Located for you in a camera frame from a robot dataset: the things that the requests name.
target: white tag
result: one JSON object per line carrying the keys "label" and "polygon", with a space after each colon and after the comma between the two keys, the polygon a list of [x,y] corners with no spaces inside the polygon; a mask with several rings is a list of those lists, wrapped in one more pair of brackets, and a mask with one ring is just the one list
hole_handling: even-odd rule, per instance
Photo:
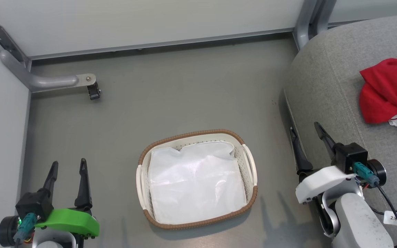
{"label": "white tag", "polygon": [[355,181],[356,181],[356,184],[358,185],[358,188],[359,188],[359,196],[361,196],[364,200],[365,200],[365,198],[364,198],[364,193],[363,193],[363,187],[361,186],[361,181],[359,181],[356,177],[355,177]]}
{"label": "white tag", "polygon": [[397,220],[392,211],[385,211],[384,213],[384,224],[397,226]]}

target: laundry basket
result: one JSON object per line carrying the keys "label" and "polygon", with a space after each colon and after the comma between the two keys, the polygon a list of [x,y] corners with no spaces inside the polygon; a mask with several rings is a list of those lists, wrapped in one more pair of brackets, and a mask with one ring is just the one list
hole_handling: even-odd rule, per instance
{"label": "laundry basket", "polygon": [[[172,147],[180,150],[184,146],[208,141],[226,141],[233,144],[235,147],[234,157],[236,158],[240,169],[247,204],[238,211],[194,223],[170,225],[157,222],[154,218],[153,204],[151,202],[150,194],[150,180],[148,177],[151,152],[155,149],[164,147]],[[252,204],[257,198],[257,170],[255,168],[255,162],[251,151],[236,133],[224,129],[192,132],[154,142],[145,148],[140,156],[139,166],[137,167],[136,187],[140,206],[142,206],[143,213],[150,223],[163,229],[185,229],[217,223],[246,212],[250,207],[252,207]]]}

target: brown basket rim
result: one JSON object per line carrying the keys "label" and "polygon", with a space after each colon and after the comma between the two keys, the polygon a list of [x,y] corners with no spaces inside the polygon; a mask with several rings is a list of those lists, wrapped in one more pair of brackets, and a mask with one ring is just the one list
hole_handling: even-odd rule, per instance
{"label": "brown basket rim", "polygon": [[[198,136],[198,135],[206,135],[206,134],[217,134],[217,133],[228,134],[228,135],[234,137],[235,139],[237,139],[238,142],[240,142],[240,144],[244,145],[244,141],[241,139],[240,136],[238,136],[235,132],[232,132],[232,131],[229,131],[226,129],[213,129],[213,130],[205,130],[205,131],[198,131],[198,132],[190,132],[190,133],[176,135],[176,136],[169,137],[169,138],[164,138],[162,140],[159,140],[159,141],[156,141],[156,142],[150,144],[149,146],[147,146],[145,148],[145,150],[143,150],[142,154],[140,155],[139,165],[142,165],[143,159],[145,158],[146,154],[151,149],[153,149],[154,147],[156,147],[158,145],[161,145],[161,144],[164,144],[164,143],[167,143],[170,141],[174,141],[177,139],[179,140],[181,138],[188,138],[188,137],[193,137],[193,136]],[[146,218],[148,219],[148,221],[151,224],[153,224],[156,227],[162,228],[162,229],[174,230],[174,229],[186,229],[186,228],[193,228],[193,227],[199,227],[199,226],[206,226],[206,225],[224,221],[224,220],[227,220],[227,219],[230,219],[230,218],[233,218],[233,217],[236,217],[238,215],[245,213],[254,204],[254,201],[257,198],[257,192],[258,192],[258,187],[257,187],[257,185],[255,185],[252,190],[252,197],[251,197],[250,201],[246,204],[246,206],[242,207],[238,211],[228,213],[226,215],[222,215],[222,216],[212,218],[209,220],[197,221],[194,223],[186,223],[186,224],[178,224],[178,225],[161,224],[161,223],[158,223],[153,217],[151,217],[150,212],[147,209],[143,210],[143,214],[146,216]]]}

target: gray sofa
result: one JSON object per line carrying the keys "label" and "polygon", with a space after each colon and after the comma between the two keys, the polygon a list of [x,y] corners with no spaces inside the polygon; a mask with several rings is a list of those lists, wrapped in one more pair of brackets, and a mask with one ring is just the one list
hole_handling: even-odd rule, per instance
{"label": "gray sofa", "polygon": [[[387,58],[397,58],[397,16],[335,27],[312,38],[289,69],[285,87],[289,109],[307,158],[315,168],[329,165],[314,122],[336,142],[356,142],[387,170],[383,186],[397,209],[397,127],[370,125],[359,109],[364,79],[359,71]],[[364,190],[370,206],[389,210],[377,189]],[[384,225],[397,245],[397,227]]]}

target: white plastic bag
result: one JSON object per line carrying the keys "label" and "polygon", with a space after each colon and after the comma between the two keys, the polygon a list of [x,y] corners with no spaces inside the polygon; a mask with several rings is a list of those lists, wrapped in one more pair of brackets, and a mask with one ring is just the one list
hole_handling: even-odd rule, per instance
{"label": "white plastic bag", "polygon": [[167,147],[151,152],[154,217],[163,224],[208,220],[246,205],[234,146],[225,141]]}

